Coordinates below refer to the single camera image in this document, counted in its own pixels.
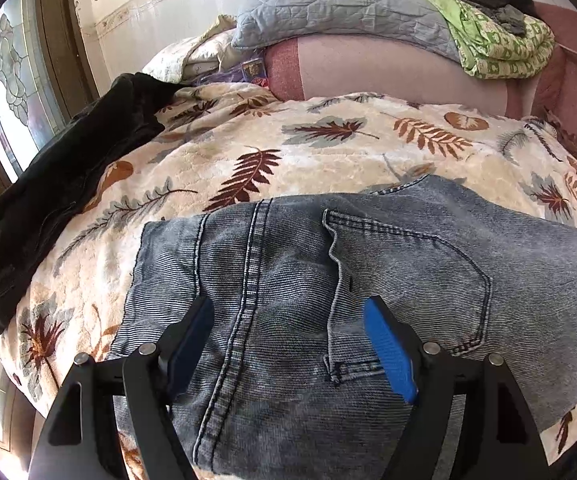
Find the stained glass window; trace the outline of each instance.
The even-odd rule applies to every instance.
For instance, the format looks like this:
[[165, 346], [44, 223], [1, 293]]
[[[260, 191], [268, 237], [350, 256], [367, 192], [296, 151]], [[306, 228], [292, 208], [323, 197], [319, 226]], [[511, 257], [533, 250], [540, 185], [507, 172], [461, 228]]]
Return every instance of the stained glass window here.
[[44, 64], [35, 0], [0, 9], [0, 161], [12, 182], [65, 126]]

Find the screw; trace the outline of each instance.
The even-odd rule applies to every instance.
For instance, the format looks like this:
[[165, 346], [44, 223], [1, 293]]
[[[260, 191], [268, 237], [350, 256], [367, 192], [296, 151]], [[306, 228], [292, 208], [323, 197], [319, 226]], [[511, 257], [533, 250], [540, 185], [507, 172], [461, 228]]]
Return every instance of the screw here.
[[434, 341], [428, 341], [427, 343], [424, 343], [423, 348], [428, 355], [437, 355], [442, 351], [441, 346]]
[[79, 352], [73, 359], [73, 363], [75, 363], [78, 366], [82, 366], [83, 364], [86, 364], [88, 362], [88, 359], [90, 357], [91, 356], [89, 356], [86, 352]]
[[157, 349], [155, 343], [143, 343], [139, 346], [139, 352], [142, 355], [150, 355]]
[[504, 357], [499, 354], [490, 354], [489, 361], [494, 366], [502, 366], [504, 364]]

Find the gray quilted pillow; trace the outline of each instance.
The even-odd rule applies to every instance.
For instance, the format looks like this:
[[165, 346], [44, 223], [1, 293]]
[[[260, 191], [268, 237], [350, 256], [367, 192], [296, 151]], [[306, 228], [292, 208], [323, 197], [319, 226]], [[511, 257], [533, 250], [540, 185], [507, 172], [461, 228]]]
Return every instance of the gray quilted pillow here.
[[459, 62], [446, 20], [428, 0], [244, 0], [233, 47], [258, 48], [306, 34], [374, 34]]

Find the jeans back pocket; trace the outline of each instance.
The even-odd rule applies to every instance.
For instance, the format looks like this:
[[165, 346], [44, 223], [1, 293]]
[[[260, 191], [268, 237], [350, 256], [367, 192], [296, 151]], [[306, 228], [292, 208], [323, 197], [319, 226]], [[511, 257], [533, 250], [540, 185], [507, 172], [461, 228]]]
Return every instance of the jeans back pocket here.
[[333, 210], [322, 223], [339, 271], [325, 358], [333, 381], [382, 372], [363, 324], [364, 301], [374, 295], [422, 341], [454, 355], [482, 344], [491, 279], [459, 248], [436, 235]]

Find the green patterned blanket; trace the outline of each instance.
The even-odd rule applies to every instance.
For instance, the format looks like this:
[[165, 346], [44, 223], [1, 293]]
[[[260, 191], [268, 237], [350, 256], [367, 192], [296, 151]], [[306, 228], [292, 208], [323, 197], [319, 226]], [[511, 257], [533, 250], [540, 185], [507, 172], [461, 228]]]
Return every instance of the green patterned blanket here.
[[555, 37], [548, 25], [524, 17], [526, 35], [511, 34], [462, 0], [428, 0], [446, 18], [464, 71], [481, 79], [526, 78], [543, 69]]

